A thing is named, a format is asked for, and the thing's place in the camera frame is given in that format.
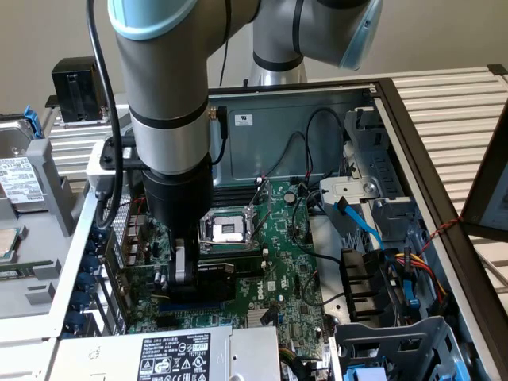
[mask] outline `electronic component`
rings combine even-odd
[[[277,326],[279,323],[278,306],[270,306],[270,308],[268,308],[268,310],[263,314],[260,321],[263,326],[269,325],[270,323],[272,323],[274,326]]]
[[[52,71],[56,97],[66,123],[101,120],[106,99],[94,57],[64,58]]]
[[[19,229],[0,229],[0,264],[13,262]]]
[[[316,340],[321,339],[321,335],[322,335],[321,327],[316,327],[316,329],[314,330],[314,335],[316,337]]]
[[[262,327],[261,318],[268,312],[268,308],[247,311],[247,327]]]
[[[92,292],[95,288],[95,278],[87,272],[80,272],[76,277],[76,286],[81,291]]]
[[[296,203],[296,194],[294,194],[291,191],[286,192],[284,194],[283,198],[284,198],[284,202],[288,206],[293,206]]]
[[[302,283],[300,281],[300,275],[295,274],[293,278],[293,294],[297,299],[302,297]]]
[[[158,328],[171,328],[178,326],[179,322],[175,315],[162,315],[155,318]]]
[[[159,249],[159,242],[154,242],[152,245],[152,256],[154,258],[159,258],[160,256],[160,249]]]
[[[306,231],[305,231],[305,236],[303,237],[303,243],[304,244],[313,244],[312,233],[310,231],[310,223],[309,222],[306,223]]]
[[[248,208],[211,210],[200,221],[201,251],[244,251],[259,246],[252,240],[253,217]]]
[[[300,314],[302,314],[302,315],[309,314],[309,306],[307,304],[301,304],[299,309],[300,309]]]
[[[299,323],[290,323],[289,324],[290,334],[296,340],[299,340],[302,336],[302,327]]]
[[[100,263],[96,256],[84,255],[81,259],[81,268],[83,271],[93,273],[98,270]]]

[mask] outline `yellow power cable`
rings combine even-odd
[[[402,253],[399,253],[399,254],[396,254],[395,257],[397,258],[403,258],[404,257],[404,254]],[[415,262],[420,262],[421,264],[424,264],[425,266],[429,267],[430,266],[422,259],[420,258],[419,256],[416,256],[414,254],[411,254],[411,259],[414,260]],[[443,286],[441,286],[441,282],[436,278],[436,281],[437,281],[437,285],[439,286],[439,289],[441,290],[441,293],[446,296],[446,291],[445,289],[443,288]]]

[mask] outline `hard drive label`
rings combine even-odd
[[[138,381],[208,381],[210,334],[143,340]]]
[[[26,157],[0,159],[0,183],[13,204],[44,201],[32,164]]]

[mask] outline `metal bracket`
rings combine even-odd
[[[123,150],[123,166],[125,170],[148,170],[148,166],[137,157],[136,141],[133,136],[121,137],[121,147]],[[114,143],[110,137],[104,142],[101,159],[99,160],[101,168],[106,171],[113,171],[115,168]]]
[[[443,317],[428,317],[413,325],[372,329],[354,323],[337,325],[341,368],[362,364],[395,365],[394,374],[404,379],[434,379],[436,374],[455,372],[455,362],[464,361],[453,331]]]

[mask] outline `motherboard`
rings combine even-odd
[[[313,249],[305,207],[303,203],[299,206],[292,225],[294,202],[291,201],[297,197],[297,186],[289,182],[272,182],[271,185],[271,213],[261,222],[257,236],[264,248],[261,276],[236,279],[234,300],[176,305],[168,297],[153,294],[146,287],[146,281],[153,277],[154,269],[167,264],[170,245],[166,229],[157,221],[148,222],[146,247],[155,245],[156,257],[152,252],[151,263],[146,264],[144,258],[138,256],[136,265],[122,270],[132,298],[129,333],[221,325],[238,329],[266,325],[269,321],[269,325],[277,327],[280,344],[300,356],[322,356],[323,344],[327,341],[324,314],[321,307],[308,306],[302,300],[302,285],[316,271],[316,260],[298,248],[291,231],[294,229],[306,248]],[[288,195],[293,200],[288,202]],[[266,209],[267,205],[261,203],[256,207],[256,214],[264,216]],[[308,299],[321,301],[321,293],[313,283],[307,293]]]

